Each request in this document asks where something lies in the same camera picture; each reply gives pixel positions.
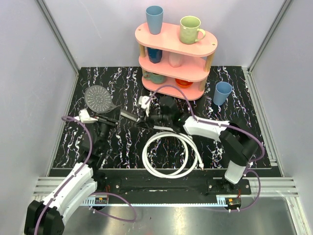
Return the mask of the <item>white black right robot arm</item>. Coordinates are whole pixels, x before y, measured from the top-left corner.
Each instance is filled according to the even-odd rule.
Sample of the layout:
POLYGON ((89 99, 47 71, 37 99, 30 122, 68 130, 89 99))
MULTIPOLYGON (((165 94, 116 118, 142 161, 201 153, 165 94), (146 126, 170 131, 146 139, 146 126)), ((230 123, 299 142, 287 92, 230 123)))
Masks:
POLYGON ((220 142, 229 155, 229 164, 224 174, 222 188, 224 192, 233 194, 240 187, 239 181, 246 174, 250 166, 250 159, 258 148, 262 148, 261 142, 247 130, 243 129, 240 122, 215 121, 195 116, 192 112, 180 112, 174 99, 164 96, 159 101, 160 112, 153 113, 150 107, 151 97, 140 96, 138 106, 144 112, 143 117, 136 123, 145 129, 155 129, 159 132, 150 137, 143 147, 142 160, 146 170, 159 178, 177 179, 189 174, 196 165, 204 169, 200 151, 192 140, 192 136, 205 137, 220 142), (195 160, 190 169, 184 171, 187 161, 174 173, 164 174, 154 169, 148 160, 148 147, 157 139, 173 137, 183 144, 185 158, 189 157, 188 148, 194 150, 195 160))

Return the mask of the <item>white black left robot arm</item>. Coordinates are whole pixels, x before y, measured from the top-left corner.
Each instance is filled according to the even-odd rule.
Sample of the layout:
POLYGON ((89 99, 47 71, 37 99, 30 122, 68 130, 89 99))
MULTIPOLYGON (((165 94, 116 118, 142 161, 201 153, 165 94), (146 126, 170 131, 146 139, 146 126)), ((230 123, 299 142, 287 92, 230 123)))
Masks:
POLYGON ((26 235, 61 235, 68 219, 83 201, 93 193, 102 193, 106 187, 99 169, 110 130, 118 125, 119 118, 91 117, 82 110, 76 117, 63 116, 61 119, 83 127, 82 153, 68 176, 47 197, 29 204, 24 226, 26 235))

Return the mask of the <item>grey shower head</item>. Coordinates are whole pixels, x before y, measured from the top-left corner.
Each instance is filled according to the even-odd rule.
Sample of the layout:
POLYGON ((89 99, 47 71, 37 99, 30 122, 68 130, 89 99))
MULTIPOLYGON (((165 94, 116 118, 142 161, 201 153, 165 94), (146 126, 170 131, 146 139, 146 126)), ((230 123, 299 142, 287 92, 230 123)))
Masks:
POLYGON ((119 121, 120 118, 127 118, 137 122, 140 120, 138 115, 127 112, 120 106, 113 104, 110 92, 100 85, 93 85, 85 91, 85 104, 92 117, 100 117, 106 120, 119 121))

